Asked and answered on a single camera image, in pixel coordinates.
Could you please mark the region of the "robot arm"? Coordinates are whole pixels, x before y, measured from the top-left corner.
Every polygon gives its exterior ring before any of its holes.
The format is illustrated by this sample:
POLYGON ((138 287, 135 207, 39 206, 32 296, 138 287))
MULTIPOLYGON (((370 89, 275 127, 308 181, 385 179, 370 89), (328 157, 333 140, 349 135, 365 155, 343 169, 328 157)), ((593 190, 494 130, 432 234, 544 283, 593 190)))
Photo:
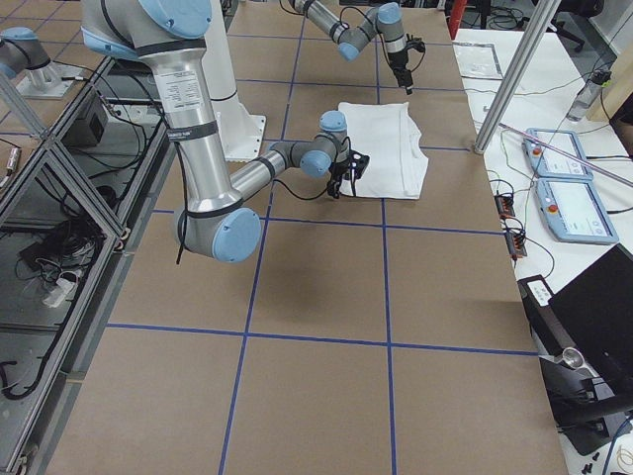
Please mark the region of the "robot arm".
POLYGON ((412 93, 413 79, 412 70, 407 66, 408 52, 415 49, 425 55, 425 44, 421 38, 405 32, 402 10, 397 2, 361 12, 363 20, 356 27, 343 21, 343 12, 335 16, 321 1, 290 1, 289 5, 298 15, 303 15, 326 33, 347 61, 354 60, 365 46, 379 37, 398 86, 407 95, 412 93))
POLYGON ((246 200, 289 168, 330 177, 336 196, 344 179, 361 171, 347 135, 345 117, 329 111, 310 142, 276 143, 229 173, 203 68, 205 35, 213 23, 209 1, 85 1, 84 43, 102 55, 147 65, 156 84, 181 162, 185 203, 175 218, 182 249, 222 262, 241 262, 258 246, 259 216, 246 200))

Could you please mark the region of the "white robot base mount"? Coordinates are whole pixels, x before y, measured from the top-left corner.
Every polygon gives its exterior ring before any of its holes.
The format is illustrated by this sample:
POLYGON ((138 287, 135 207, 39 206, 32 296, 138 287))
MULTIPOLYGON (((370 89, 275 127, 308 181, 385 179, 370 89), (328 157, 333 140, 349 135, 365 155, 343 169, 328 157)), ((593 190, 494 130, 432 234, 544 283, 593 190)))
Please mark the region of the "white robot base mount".
POLYGON ((259 155, 266 127, 265 116, 216 113, 216 117, 226 161, 247 162, 259 155))

